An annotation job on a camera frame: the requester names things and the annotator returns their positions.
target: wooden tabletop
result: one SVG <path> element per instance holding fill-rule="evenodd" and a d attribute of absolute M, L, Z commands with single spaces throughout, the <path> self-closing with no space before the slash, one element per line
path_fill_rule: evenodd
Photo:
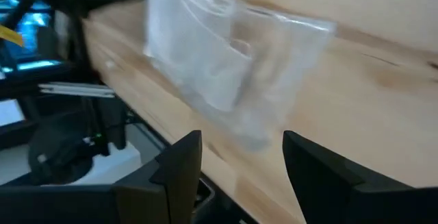
<path fill-rule="evenodd" d="M 166 140 L 203 133 L 203 172 L 260 223 L 304 223 L 281 132 L 248 151 L 190 108 L 143 55 L 144 2 L 86 21 L 103 81 Z M 412 186 L 438 185 L 438 60 L 340 27 L 306 76 L 285 129 Z"/>

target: yellow object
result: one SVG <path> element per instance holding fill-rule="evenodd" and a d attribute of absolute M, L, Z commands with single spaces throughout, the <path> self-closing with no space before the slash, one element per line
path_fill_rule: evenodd
<path fill-rule="evenodd" d="M 15 31 L 0 25 L 0 38 L 23 46 L 23 37 Z"/>

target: clear plastic bag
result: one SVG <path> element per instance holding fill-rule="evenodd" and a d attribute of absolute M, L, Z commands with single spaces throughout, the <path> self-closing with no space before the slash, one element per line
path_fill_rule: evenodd
<path fill-rule="evenodd" d="M 240 0 L 148 0 L 145 53 L 186 101 L 251 148 L 293 106 L 334 24 Z"/>

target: wooden desk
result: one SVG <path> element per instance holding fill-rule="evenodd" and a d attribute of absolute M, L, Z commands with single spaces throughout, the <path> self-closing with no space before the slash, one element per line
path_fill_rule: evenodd
<path fill-rule="evenodd" d="M 304 223 L 281 133 L 262 151 L 237 146 L 179 98 L 143 56 L 144 4 L 113 5 L 86 22 L 94 67 L 174 142 L 203 132 L 203 172 L 260 223 Z M 285 127 L 412 186 L 438 185 L 437 56 L 340 28 L 298 93 Z"/>

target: plastic bag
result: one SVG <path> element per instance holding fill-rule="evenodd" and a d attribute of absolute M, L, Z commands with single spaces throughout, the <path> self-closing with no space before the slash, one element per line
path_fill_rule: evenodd
<path fill-rule="evenodd" d="M 293 106 L 334 24 L 240 0 L 148 0 L 145 54 L 186 101 L 252 148 Z"/>

